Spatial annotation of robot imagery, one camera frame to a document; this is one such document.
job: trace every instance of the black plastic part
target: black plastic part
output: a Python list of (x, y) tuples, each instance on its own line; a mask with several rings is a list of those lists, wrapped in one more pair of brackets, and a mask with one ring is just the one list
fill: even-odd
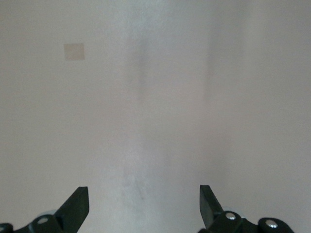
[[(200, 212), (206, 229), (199, 233), (294, 233), (285, 222), (276, 218), (262, 218), (255, 225), (234, 212), (224, 212), (208, 185), (200, 186)], [(226, 213), (233, 213), (235, 219), (230, 220)], [(277, 227), (268, 226), (267, 220), (274, 221)]]
[(0, 232), (1, 233), (11, 233), (13, 232), (13, 226), (10, 223), (2, 223), (0, 224)]
[[(235, 219), (231, 220), (226, 217), (227, 213), (235, 215)], [(207, 229), (207, 233), (239, 233), (242, 229), (242, 218), (234, 213), (225, 211), (222, 212)]]
[(200, 212), (206, 228), (213, 223), (224, 210), (209, 185), (200, 186)]
[(76, 233), (89, 212), (87, 187), (79, 187), (56, 211), (61, 228), (67, 233)]
[[(272, 220), (277, 224), (276, 228), (271, 228), (266, 224), (266, 221)], [(263, 233), (294, 233), (292, 229), (283, 221), (277, 219), (277, 218), (262, 218), (258, 222), (258, 226), (261, 229)]]
[(40, 216), (16, 231), (9, 223), (0, 224), (0, 233), (77, 233), (88, 212), (88, 189), (79, 187), (54, 215)]

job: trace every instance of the wall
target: wall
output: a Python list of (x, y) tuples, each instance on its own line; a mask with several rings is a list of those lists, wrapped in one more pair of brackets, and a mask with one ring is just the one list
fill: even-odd
[[(89, 187), (79, 232), (203, 227), (199, 185), (311, 228), (311, 2), (0, 1), (0, 222)], [(64, 44), (83, 43), (68, 61)]]

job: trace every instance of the beige square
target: beige square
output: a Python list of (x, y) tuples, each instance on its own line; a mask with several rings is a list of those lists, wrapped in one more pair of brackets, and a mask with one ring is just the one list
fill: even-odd
[(84, 60), (84, 45), (83, 43), (77, 44), (64, 44), (65, 59), (68, 61)]

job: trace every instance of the small square patch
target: small square patch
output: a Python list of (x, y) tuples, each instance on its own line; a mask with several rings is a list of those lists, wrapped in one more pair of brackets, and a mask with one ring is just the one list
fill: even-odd
[(83, 43), (77, 44), (64, 44), (65, 59), (68, 61), (84, 60), (84, 45)]

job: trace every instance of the silver bolt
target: silver bolt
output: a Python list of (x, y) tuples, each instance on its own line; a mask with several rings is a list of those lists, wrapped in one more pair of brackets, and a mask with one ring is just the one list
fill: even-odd
[(39, 219), (38, 224), (45, 223), (45, 222), (47, 222), (48, 220), (49, 220), (49, 219), (48, 219), (47, 217), (43, 217), (43, 218)]
[(268, 219), (268, 220), (266, 221), (266, 224), (267, 224), (269, 227), (271, 227), (271, 228), (277, 228), (277, 223), (274, 222), (274, 221), (271, 220), (271, 219)]
[(226, 213), (225, 216), (226, 216), (228, 219), (230, 219), (230, 220), (235, 220), (235, 219), (236, 219), (235, 215), (234, 215), (233, 213), (231, 213), (231, 212)]

